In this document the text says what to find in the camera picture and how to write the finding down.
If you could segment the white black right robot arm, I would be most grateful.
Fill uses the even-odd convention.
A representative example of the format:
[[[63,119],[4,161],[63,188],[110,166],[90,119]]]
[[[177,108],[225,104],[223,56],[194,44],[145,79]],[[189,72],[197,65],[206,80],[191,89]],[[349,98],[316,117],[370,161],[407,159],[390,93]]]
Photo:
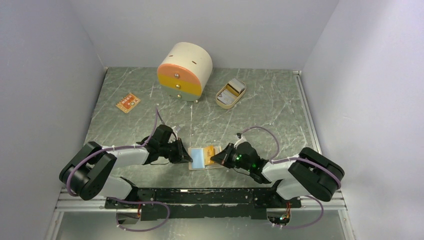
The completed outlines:
[[[345,176],[341,166],[310,147],[304,147],[292,157],[266,160],[247,141],[229,143],[211,160],[228,169],[247,171],[258,184],[274,183],[276,188],[269,199],[275,207],[302,196],[329,202]]]

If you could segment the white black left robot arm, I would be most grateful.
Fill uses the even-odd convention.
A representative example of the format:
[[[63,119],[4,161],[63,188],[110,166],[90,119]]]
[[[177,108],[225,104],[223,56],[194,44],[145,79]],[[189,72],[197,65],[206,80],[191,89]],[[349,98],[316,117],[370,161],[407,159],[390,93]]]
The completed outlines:
[[[139,188],[124,177],[111,176],[112,170],[150,165],[160,157],[172,164],[190,163],[192,158],[174,129],[161,124],[142,141],[124,146],[86,143],[61,170],[59,180],[68,193],[84,201],[100,195],[115,198],[126,208],[139,200]]]

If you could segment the beige leather card holder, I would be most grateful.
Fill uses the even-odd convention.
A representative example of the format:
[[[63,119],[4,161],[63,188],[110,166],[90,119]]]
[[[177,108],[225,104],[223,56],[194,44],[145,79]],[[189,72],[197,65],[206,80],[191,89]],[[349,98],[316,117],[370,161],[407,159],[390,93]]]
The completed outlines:
[[[210,164],[210,165],[205,165],[204,164],[203,148],[193,148],[193,147],[190,147],[188,149],[188,154],[192,158],[192,162],[189,162],[188,163],[188,169],[190,171],[199,171],[199,170],[211,170],[211,169],[222,168],[223,166],[221,166],[218,163],[215,163],[214,161],[213,161],[214,163],[213,164]],[[215,155],[218,154],[218,153],[220,153],[221,151],[222,151],[222,147],[221,146],[214,146],[214,153],[215,153]]]

